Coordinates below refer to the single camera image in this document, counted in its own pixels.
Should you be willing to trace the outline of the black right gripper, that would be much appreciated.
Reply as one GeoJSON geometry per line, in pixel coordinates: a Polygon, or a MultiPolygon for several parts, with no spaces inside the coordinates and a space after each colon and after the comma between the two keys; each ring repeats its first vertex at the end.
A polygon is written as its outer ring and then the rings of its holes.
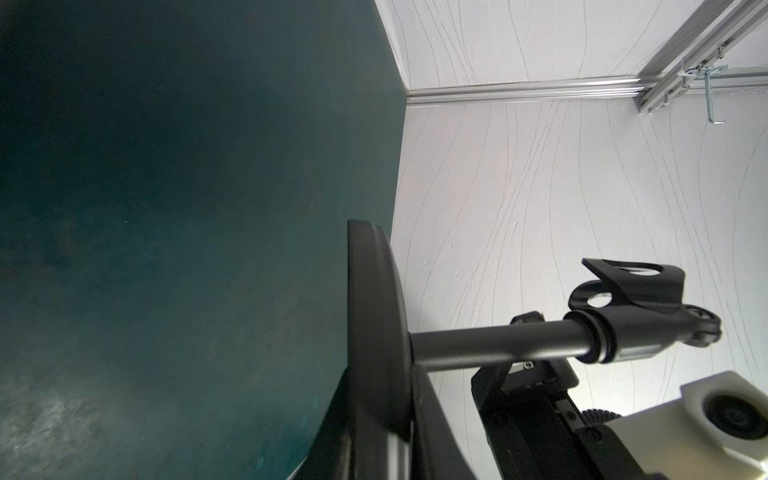
{"type": "MultiPolygon", "coordinates": [[[[569,312],[547,321],[532,311],[475,333],[471,393],[504,479],[645,479],[607,425],[615,414],[580,410],[569,364],[643,358],[648,316],[633,310],[569,312]]],[[[424,368],[414,365],[412,479],[475,479],[424,368]]]]}

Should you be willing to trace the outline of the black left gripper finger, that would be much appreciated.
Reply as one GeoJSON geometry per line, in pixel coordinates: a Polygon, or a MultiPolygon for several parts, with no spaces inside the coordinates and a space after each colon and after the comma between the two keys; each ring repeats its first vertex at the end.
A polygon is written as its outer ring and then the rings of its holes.
{"type": "Polygon", "coordinates": [[[358,394],[347,368],[306,458],[293,479],[355,479],[358,394]]]}

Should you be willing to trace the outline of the black microphone stand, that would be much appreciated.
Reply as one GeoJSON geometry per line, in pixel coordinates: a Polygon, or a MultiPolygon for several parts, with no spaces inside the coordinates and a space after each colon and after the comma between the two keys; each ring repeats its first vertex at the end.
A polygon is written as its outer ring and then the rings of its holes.
{"type": "Polygon", "coordinates": [[[610,364],[652,358],[675,343],[707,348],[722,336],[716,314],[684,303],[686,275],[673,265],[585,258],[596,278],[572,291],[561,320],[412,334],[383,230],[349,221],[347,262],[353,400],[401,437],[411,422],[415,366],[433,372],[569,358],[610,364]]]}

